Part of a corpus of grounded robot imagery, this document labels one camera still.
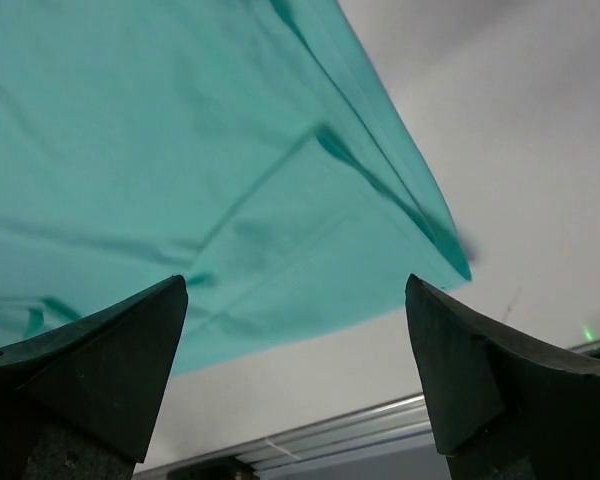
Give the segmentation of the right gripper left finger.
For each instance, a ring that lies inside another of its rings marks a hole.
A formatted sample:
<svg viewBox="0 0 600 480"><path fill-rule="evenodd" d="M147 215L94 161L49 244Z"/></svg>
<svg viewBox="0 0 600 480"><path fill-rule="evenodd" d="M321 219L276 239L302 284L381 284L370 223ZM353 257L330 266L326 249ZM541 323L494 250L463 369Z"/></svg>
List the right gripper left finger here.
<svg viewBox="0 0 600 480"><path fill-rule="evenodd" d="M0 479L129 479L180 341L185 280L0 347Z"/></svg>

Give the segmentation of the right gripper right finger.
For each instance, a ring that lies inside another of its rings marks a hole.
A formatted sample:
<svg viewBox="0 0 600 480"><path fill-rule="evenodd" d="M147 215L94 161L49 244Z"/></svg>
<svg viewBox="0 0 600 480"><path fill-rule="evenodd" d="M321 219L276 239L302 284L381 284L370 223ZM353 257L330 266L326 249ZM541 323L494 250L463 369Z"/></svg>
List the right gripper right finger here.
<svg viewBox="0 0 600 480"><path fill-rule="evenodd" d="M454 479L600 479L600 341L565 350L415 275L410 341Z"/></svg>

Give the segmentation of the teal t-shirt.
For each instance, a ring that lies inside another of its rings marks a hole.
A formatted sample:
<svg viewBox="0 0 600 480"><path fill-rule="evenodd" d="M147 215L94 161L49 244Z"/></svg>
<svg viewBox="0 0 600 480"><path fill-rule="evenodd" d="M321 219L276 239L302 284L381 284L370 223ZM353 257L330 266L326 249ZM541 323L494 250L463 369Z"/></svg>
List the teal t-shirt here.
<svg viewBox="0 0 600 480"><path fill-rule="evenodd" d="M181 275L184 374L471 278L333 1L0 1L0 347Z"/></svg>

